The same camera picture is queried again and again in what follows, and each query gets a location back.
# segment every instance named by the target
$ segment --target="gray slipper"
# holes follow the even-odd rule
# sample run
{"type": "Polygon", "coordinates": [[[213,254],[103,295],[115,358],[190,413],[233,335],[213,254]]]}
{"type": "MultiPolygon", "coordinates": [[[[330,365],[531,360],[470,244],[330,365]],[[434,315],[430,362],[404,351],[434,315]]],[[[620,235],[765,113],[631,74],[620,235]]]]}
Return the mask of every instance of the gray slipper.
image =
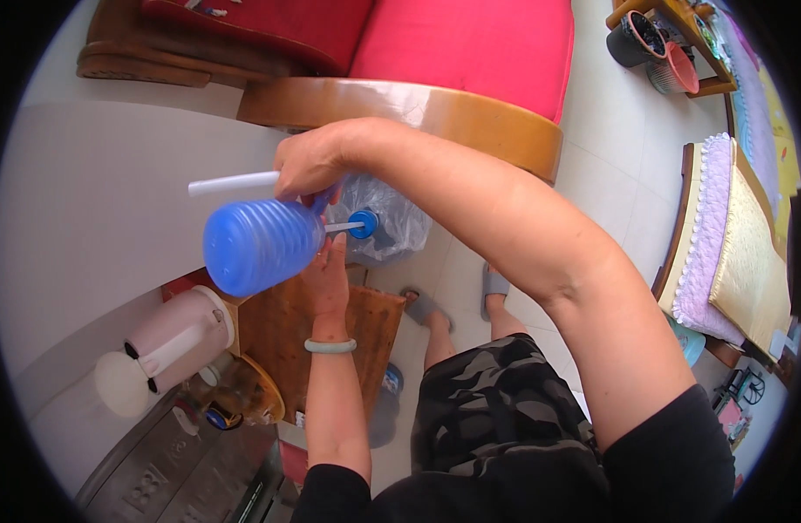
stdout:
{"type": "Polygon", "coordinates": [[[415,301],[408,307],[406,307],[406,314],[409,315],[409,318],[414,319],[418,325],[424,325],[424,318],[432,314],[435,310],[440,310],[441,314],[443,314],[448,321],[450,322],[450,334],[456,330],[456,323],[450,318],[450,315],[444,311],[444,309],[438,307],[436,302],[430,298],[428,295],[424,294],[423,291],[418,289],[417,287],[406,287],[405,289],[400,291],[400,295],[406,298],[407,292],[414,292],[418,295],[415,301]]]}
{"type": "Polygon", "coordinates": [[[488,262],[485,262],[485,266],[481,268],[481,319],[485,321],[491,320],[490,315],[487,313],[485,297],[487,295],[507,296],[511,290],[511,282],[505,279],[505,276],[487,271],[489,265],[488,262]]]}

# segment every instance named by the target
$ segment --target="pink kettle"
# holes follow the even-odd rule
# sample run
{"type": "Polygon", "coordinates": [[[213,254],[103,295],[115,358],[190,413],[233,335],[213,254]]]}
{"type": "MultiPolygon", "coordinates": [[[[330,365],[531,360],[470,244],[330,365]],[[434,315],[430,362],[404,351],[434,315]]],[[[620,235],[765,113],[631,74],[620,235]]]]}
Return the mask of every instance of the pink kettle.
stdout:
{"type": "Polygon", "coordinates": [[[138,416],[149,392],[162,394],[211,361],[235,341],[235,324],[223,300],[197,285],[163,303],[126,340],[124,351],[95,364],[95,386],[116,414],[138,416]]]}

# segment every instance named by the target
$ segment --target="camouflage pants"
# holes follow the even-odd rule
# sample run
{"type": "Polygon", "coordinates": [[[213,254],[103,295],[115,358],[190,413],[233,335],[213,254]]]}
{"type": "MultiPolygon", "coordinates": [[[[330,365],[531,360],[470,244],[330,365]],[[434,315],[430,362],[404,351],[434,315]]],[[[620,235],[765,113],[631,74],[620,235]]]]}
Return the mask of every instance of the camouflage pants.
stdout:
{"type": "Polygon", "coordinates": [[[420,383],[412,472],[480,476],[508,451],[581,448],[600,455],[569,386],[527,334],[433,365],[420,383]]]}

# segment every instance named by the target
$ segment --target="foot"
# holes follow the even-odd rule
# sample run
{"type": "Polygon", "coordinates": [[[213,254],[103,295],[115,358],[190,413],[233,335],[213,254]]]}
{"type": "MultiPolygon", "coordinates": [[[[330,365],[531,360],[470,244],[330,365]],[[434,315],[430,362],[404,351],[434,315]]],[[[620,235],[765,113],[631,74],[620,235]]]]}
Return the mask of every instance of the foot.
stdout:
{"type": "MultiPolygon", "coordinates": [[[[404,298],[406,298],[406,306],[404,308],[405,309],[409,308],[409,306],[412,305],[412,303],[418,298],[418,296],[419,296],[418,293],[416,293],[414,290],[406,292],[406,294],[404,295],[404,298]]],[[[424,318],[424,325],[427,326],[430,330],[438,327],[443,327],[449,330],[450,320],[447,319],[446,316],[444,316],[443,312],[441,312],[438,309],[435,309],[428,315],[426,315],[426,318],[424,318]]]]}
{"type": "MultiPolygon", "coordinates": [[[[498,273],[499,271],[493,265],[488,264],[487,271],[489,273],[498,273]]],[[[487,295],[485,296],[485,307],[487,308],[487,313],[490,314],[491,312],[497,309],[504,309],[505,308],[505,295],[487,295]]]]}

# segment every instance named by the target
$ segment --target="wooden sofa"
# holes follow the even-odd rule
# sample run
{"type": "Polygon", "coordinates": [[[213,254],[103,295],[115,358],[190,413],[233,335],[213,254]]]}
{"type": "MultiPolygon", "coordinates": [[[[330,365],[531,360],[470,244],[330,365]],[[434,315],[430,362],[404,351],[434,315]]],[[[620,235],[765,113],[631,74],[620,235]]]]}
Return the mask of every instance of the wooden sofa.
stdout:
{"type": "Polygon", "coordinates": [[[293,130],[379,115],[553,184],[573,29],[570,0],[102,0],[78,75],[233,85],[293,130]]]}

